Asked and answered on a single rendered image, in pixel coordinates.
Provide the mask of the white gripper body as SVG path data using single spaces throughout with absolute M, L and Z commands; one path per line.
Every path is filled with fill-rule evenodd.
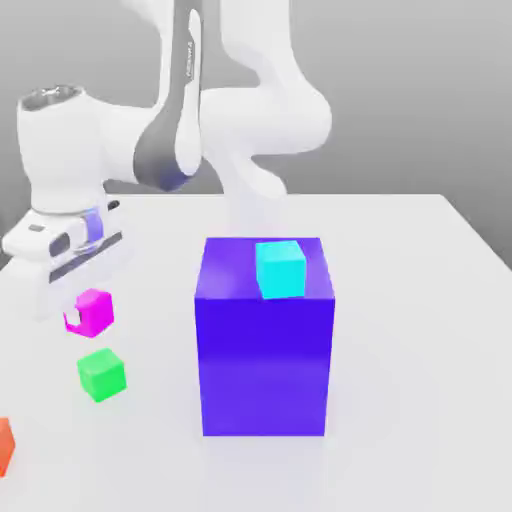
M 83 291 L 108 280 L 124 263 L 121 231 L 104 239 L 94 249 L 73 254 L 54 267 L 36 288 L 34 316 L 38 320 L 66 310 Z

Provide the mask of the small magenta cube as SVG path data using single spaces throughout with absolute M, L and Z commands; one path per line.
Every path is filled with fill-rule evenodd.
M 107 291 L 84 291 L 77 297 L 74 308 L 78 313 L 78 323 L 71 323 L 64 314 L 65 327 L 70 333 L 95 338 L 114 322 L 112 295 Z

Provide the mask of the small green cube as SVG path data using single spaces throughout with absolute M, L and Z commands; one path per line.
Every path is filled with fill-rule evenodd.
M 127 387 L 124 362 L 109 348 L 97 350 L 77 361 L 83 390 L 94 402 L 102 402 Z

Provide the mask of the small orange cube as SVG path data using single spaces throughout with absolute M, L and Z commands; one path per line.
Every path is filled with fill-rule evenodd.
M 15 446 L 9 419 L 0 417 L 0 478 L 3 478 L 7 472 Z

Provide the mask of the small cyan cube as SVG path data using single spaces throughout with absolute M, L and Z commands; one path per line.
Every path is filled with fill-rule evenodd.
M 297 240 L 258 242 L 256 279 L 264 299 L 305 296 L 306 257 Z

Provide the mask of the large blue box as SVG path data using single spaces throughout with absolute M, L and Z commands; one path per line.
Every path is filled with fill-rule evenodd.
M 262 297 L 257 238 L 209 237 L 194 297 L 206 436 L 325 432 L 335 294 L 322 243 L 298 241 L 305 293 Z

